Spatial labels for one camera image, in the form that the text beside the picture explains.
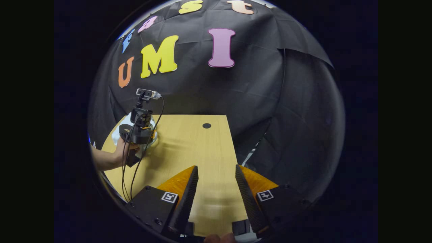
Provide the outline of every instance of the table surface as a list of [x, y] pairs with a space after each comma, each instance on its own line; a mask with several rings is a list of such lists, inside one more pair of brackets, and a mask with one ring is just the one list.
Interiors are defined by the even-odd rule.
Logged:
[[[204, 123], [210, 123], [211, 127], [203, 128]], [[103, 151], [115, 151], [111, 139], [114, 130], [115, 127], [105, 140]], [[237, 160], [225, 115], [163, 115], [156, 131], [158, 139], [141, 161], [133, 183], [133, 195], [146, 185], [157, 187], [184, 169], [197, 165], [199, 180], [189, 216], [189, 221], [195, 223], [194, 235], [223, 235], [232, 232], [232, 222], [248, 218], [235, 180]], [[124, 180], [128, 193], [136, 166], [126, 166]], [[105, 174], [123, 195], [121, 168], [105, 171]]]

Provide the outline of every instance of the foam letter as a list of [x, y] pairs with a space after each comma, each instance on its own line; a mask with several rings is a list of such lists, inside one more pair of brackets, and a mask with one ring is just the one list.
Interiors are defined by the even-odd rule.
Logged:
[[178, 11], [180, 14], [195, 12], [199, 10], [203, 5], [202, 0], [190, 1], [181, 6], [181, 9]]
[[133, 33], [134, 31], [135, 31], [135, 29], [133, 29], [133, 30], [129, 33], [129, 35], [124, 39], [124, 41], [123, 41], [123, 51], [122, 51], [121, 53], [124, 53], [124, 50], [126, 50], [127, 46], [129, 45], [130, 38], [132, 38], [132, 33]]
[[230, 29], [209, 29], [213, 36], [213, 55], [209, 60], [210, 67], [232, 67], [234, 61], [231, 59], [231, 36], [235, 32]]
[[159, 72], [166, 73], [177, 70], [177, 64], [174, 62], [174, 44], [178, 40], [178, 35], [171, 35], [165, 38], [159, 46], [158, 52], [155, 51], [153, 45], [147, 45], [141, 50], [143, 54], [143, 71], [141, 78], [150, 76], [149, 66], [156, 74], [159, 63], [161, 67]]
[[240, 0], [233, 0], [233, 1], [227, 1], [227, 3], [231, 3], [232, 10], [238, 12], [238, 13], [245, 13], [245, 14], [253, 14], [254, 12], [252, 10], [249, 10], [246, 8], [252, 7], [251, 4], [245, 3]]
[[126, 85], [128, 85], [128, 83], [130, 81], [130, 74], [132, 71], [132, 61], [133, 61], [133, 57], [129, 58], [126, 61], [126, 63], [127, 63], [126, 79], [123, 79], [123, 69], [124, 69], [125, 63], [122, 63], [122, 65], [120, 65], [118, 67], [118, 85], [120, 86], [120, 88], [123, 88]]
[[152, 26], [155, 23], [155, 20], [157, 19], [157, 16], [151, 17], [149, 20], [145, 21], [143, 23], [143, 26], [141, 26], [141, 28], [138, 30], [138, 33], [140, 33], [141, 31], [150, 28], [150, 26]]

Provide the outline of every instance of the yellow letter m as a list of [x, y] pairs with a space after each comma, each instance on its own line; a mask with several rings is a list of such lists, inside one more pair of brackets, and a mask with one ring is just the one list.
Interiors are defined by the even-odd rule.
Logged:
[[177, 64], [174, 62], [174, 44], [178, 40], [178, 35], [172, 35], [165, 38], [159, 46], [158, 52], [153, 45], [147, 45], [141, 50], [143, 54], [143, 71], [141, 78], [150, 76], [150, 69], [156, 74], [159, 63], [161, 67], [159, 72], [166, 73], [177, 70]]

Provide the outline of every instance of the pink letter i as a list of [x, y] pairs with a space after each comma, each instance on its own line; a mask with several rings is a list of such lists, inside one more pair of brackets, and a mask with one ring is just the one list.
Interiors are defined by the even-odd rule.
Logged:
[[231, 36], [235, 32], [230, 29], [209, 29], [213, 36], [213, 55], [209, 60], [210, 67], [232, 67], [234, 61], [231, 59]]

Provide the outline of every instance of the black fabric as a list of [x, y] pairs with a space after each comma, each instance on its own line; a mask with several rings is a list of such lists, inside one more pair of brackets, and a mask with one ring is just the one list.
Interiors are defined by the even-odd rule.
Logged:
[[[148, 18], [136, 25], [124, 53], [119, 39], [106, 54], [89, 107], [89, 134], [96, 147], [131, 111], [137, 88], [155, 90], [164, 96], [165, 114], [226, 115], [238, 163], [267, 132], [250, 168], [276, 183], [289, 181], [313, 198], [322, 193], [343, 140], [342, 103], [322, 47], [278, 8], [245, 0], [254, 11], [248, 15], [233, 11], [226, 1], [207, 0], [200, 10], [181, 15], [185, 2], [153, 13], [157, 20], [141, 33], [137, 31]], [[212, 28], [235, 31], [233, 67], [209, 67], [213, 39], [207, 31]], [[152, 44], [158, 50], [171, 35], [179, 36], [174, 50], [178, 69], [141, 79], [141, 49]], [[120, 88], [118, 68], [132, 56], [131, 80]], [[147, 108], [158, 114], [161, 106], [153, 101]]]

